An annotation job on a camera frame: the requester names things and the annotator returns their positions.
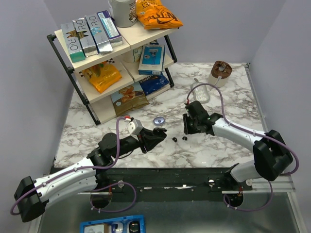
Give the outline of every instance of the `white marble surface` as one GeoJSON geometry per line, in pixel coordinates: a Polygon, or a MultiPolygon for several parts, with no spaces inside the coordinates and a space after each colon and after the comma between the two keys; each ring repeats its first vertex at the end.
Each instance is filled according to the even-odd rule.
{"type": "MultiPolygon", "coordinates": [[[[256,130],[262,130],[259,112],[242,64],[231,64],[233,72],[228,83],[221,88],[228,119],[256,130]]],[[[207,82],[212,64],[174,64],[170,72],[175,87],[150,100],[150,104],[128,114],[139,119],[143,126],[152,129],[153,119],[163,116],[167,138],[151,152],[143,154],[139,149],[129,157],[119,160],[116,167],[219,167],[232,166],[251,160],[253,155],[245,148],[225,138],[205,134],[187,135],[182,140],[184,102],[190,85],[197,78],[207,82]]],[[[210,102],[204,104],[208,113],[221,113],[220,99],[216,90],[211,90],[210,102]]],[[[87,156],[103,135],[115,132],[116,120],[95,126],[76,92],[72,97],[67,121],[54,162],[55,167],[70,166],[87,156]]],[[[126,125],[120,124],[121,138],[127,136],[126,125]]]]}

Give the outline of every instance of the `brown snack bag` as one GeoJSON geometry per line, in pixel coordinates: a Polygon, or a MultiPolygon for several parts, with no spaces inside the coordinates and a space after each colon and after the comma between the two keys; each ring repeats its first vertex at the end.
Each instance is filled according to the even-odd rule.
{"type": "Polygon", "coordinates": [[[126,112],[148,105],[149,102],[139,82],[129,85],[110,95],[116,115],[121,116],[126,112]]]}
{"type": "Polygon", "coordinates": [[[179,28],[183,23],[165,6],[161,0],[136,0],[138,20],[145,29],[179,28]]]}

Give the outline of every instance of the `white label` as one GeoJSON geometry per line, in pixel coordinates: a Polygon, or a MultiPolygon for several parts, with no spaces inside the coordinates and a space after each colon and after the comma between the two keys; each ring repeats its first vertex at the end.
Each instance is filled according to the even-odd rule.
{"type": "Polygon", "coordinates": [[[105,18],[104,14],[102,12],[98,13],[99,18],[105,18]]]}
{"type": "Polygon", "coordinates": [[[117,35],[119,35],[115,25],[113,24],[111,18],[104,18],[103,19],[105,27],[110,35],[110,37],[115,37],[117,35]]]}
{"type": "Polygon", "coordinates": [[[84,228],[84,233],[104,233],[104,225],[93,225],[84,228]]]}

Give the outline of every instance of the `white wall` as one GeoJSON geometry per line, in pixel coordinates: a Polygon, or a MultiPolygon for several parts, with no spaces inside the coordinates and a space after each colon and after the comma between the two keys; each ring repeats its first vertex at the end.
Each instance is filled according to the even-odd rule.
{"type": "MultiPolygon", "coordinates": [[[[44,0],[56,24],[107,10],[107,0],[44,0]]],[[[285,0],[162,0],[184,23],[170,35],[180,62],[249,62],[285,0]]]]}
{"type": "Polygon", "coordinates": [[[300,159],[293,175],[311,231],[311,1],[287,0],[256,53],[251,75],[270,129],[278,130],[300,159]]]}
{"type": "Polygon", "coordinates": [[[72,87],[46,38],[57,26],[42,0],[2,2],[0,17],[0,232],[25,233],[9,213],[13,194],[51,168],[72,87]]]}

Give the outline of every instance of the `orange chip bag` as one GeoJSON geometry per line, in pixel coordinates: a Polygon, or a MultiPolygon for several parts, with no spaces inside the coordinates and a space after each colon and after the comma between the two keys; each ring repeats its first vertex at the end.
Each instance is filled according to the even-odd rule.
{"type": "Polygon", "coordinates": [[[165,6],[161,0],[136,0],[139,21],[145,29],[168,29],[183,26],[182,22],[165,6]]]}
{"type": "Polygon", "coordinates": [[[99,93],[103,93],[108,87],[122,78],[120,72],[113,65],[105,64],[105,62],[84,69],[82,73],[99,93]]]}

